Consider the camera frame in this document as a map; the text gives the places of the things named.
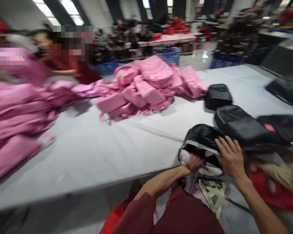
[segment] red shirt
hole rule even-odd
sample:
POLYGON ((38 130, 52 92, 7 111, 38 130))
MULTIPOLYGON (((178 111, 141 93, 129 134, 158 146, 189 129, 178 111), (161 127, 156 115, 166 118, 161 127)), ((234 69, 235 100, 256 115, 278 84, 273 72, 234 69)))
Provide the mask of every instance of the red shirt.
POLYGON ((113 234, 224 234, 211 210, 181 186, 171 193, 165 212, 155 226, 154 211, 155 201, 144 193, 128 205, 113 234))
POLYGON ((51 45, 50 53, 43 60, 46 64, 48 62, 53 63, 61 70, 76 70, 77 72, 72 76, 82 84, 89 84, 102 79, 96 71, 88 66, 87 62, 81 61, 80 56, 70 55, 69 50, 61 49, 57 44, 51 45))

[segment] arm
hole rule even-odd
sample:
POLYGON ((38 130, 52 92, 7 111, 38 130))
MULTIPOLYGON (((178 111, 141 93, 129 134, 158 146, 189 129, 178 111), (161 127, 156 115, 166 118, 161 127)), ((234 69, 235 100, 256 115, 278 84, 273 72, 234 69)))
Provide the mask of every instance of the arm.
POLYGON ((247 177, 244 169, 244 161, 241 147, 237 140, 232 141, 226 136, 215 139, 215 142, 224 157, 217 157, 224 171, 229 174, 239 191, 242 193, 250 207, 252 215, 261 234, 284 234, 289 233, 277 216, 267 206, 252 181, 247 177))
POLYGON ((144 193, 148 193, 153 200, 163 195, 178 179, 197 171, 204 164, 200 157, 191 155, 186 164, 162 172, 144 184, 134 199, 139 199, 144 193))
POLYGON ((74 76, 77 73, 77 70, 71 69, 71 70, 53 70, 53 75, 67 75, 67 76, 74 76))

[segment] worktable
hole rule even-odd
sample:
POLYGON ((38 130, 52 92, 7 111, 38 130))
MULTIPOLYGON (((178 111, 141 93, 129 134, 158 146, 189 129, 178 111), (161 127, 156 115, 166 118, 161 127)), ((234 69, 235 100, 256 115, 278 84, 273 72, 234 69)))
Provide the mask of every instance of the worktable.
MULTIPOLYGON (((198 71, 206 86, 226 84, 233 103, 253 117, 293 114, 264 88, 275 77, 246 65, 198 71)), ((0 210, 120 182, 179 165, 177 153, 196 124, 214 125, 203 100, 174 97, 156 114, 99 119, 92 100, 76 102, 49 130, 55 142, 0 184, 0 210)))

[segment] red bag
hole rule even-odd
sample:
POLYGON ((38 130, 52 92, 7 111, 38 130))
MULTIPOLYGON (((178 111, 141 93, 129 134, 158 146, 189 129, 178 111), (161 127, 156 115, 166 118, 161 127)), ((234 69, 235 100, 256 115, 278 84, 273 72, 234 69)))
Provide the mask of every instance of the red bag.
POLYGON ((181 29, 175 29, 174 32, 175 33, 182 33, 182 30, 181 29))
POLYGON ((152 36, 152 38, 153 38, 153 41, 160 40, 162 38, 162 34, 160 32, 156 33, 152 36))
POLYGON ((190 32, 190 29, 189 28, 185 28, 184 30, 183 30, 183 33, 184 34, 187 34, 187 33, 189 33, 190 32))
POLYGON ((168 35, 173 35, 174 32, 175 32, 175 28, 173 28, 173 27, 168 27, 168 28, 167 28, 167 34, 168 34, 168 35))

